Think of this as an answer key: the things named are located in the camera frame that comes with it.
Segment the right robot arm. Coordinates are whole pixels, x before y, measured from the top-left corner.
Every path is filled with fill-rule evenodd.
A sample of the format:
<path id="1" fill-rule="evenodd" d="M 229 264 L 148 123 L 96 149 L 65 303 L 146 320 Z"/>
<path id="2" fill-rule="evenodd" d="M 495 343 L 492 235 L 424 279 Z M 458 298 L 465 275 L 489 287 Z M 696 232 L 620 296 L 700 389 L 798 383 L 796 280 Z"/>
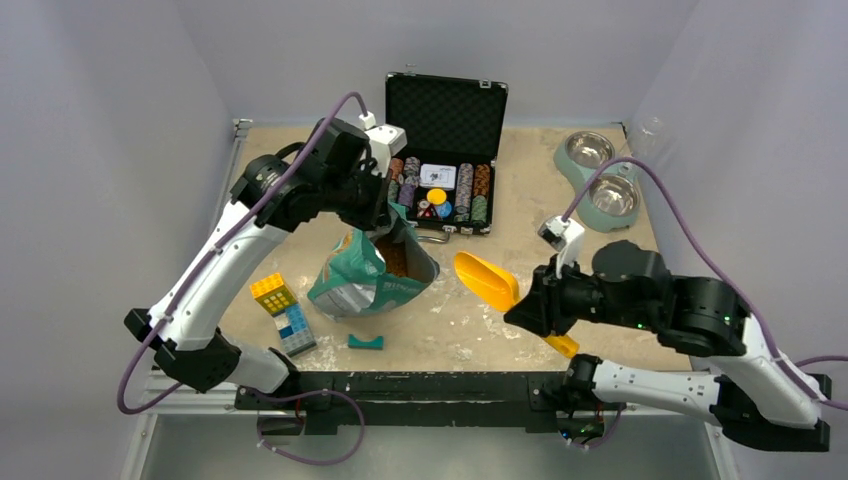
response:
<path id="1" fill-rule="evenodd" d="M 820 404 L 824 375 L 793 381 L 796 369 L 774 360 L 748 304 L 727 283 L 671 273 L 662 256 L 628 241 L 598 250 L 589 273 L 555 263 L 534 270 L 527 295 L 506 323 L 544 338 L 586 320 L 649 332 L 709 372 L 669 373 L 574 354 L 559 393 L 567 410 L 635 403 L 719 427 L 730 440 L 768 452 L 826 452 L 830 428 Z"/>

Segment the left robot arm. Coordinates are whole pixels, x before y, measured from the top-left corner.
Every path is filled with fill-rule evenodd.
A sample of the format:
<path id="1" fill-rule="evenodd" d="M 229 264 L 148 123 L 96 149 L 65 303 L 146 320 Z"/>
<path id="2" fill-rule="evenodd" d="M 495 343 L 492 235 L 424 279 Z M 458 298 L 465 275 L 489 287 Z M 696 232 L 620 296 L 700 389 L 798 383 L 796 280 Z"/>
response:
<path id="1" fill-rule="evenodd" d="M 131 310 L 125 326 L 185 386 L 207 392 L 230 382 L 258 390 L 272 408 L 289 407 L 298 395 L 290 359 L 227 339 L 220 320 L 259 264 L 319 214 L 364 231 L 389 225 L 388 166 L 406 144 L 400 127 L 362 130 L 333 119 L 308 142 L 253 159 L 189 268 L 156 304 Z"/>

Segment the green pet food bag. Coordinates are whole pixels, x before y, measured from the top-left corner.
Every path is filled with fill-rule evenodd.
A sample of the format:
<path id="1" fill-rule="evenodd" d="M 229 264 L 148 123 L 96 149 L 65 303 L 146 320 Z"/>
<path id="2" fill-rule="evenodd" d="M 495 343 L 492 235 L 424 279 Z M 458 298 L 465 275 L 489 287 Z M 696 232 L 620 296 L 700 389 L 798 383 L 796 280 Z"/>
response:
<path id="1" fill-rule="evenodd" d="M 350 230 L 326 258 L 307 293 L 323 314 L 354 318 L 387 313 L 422 294 L 440 273 L 422 247 L 406 209 L 389 204 L 391 223 Z"/>

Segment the yellow plastic scoop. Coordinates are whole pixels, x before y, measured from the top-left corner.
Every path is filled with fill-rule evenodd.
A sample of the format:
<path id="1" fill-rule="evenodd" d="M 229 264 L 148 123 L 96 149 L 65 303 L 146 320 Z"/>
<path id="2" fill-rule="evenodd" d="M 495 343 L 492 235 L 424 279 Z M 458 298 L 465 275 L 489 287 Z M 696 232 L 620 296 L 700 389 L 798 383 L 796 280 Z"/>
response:
<path id="1" fill-rule="evenodd" d="M 573 358 L 578 353 L 579 344 L 568 335 L 557 335 L 532 319 L 522 319 L 516 312 L 511 313 L 522 300 L 519 284 L 512 273 L 465 251 L 454 256 L 453 266 L 460 282 L 486 304 L 503 313 L 505 323 L 542 338 L 566 358 Z"/>

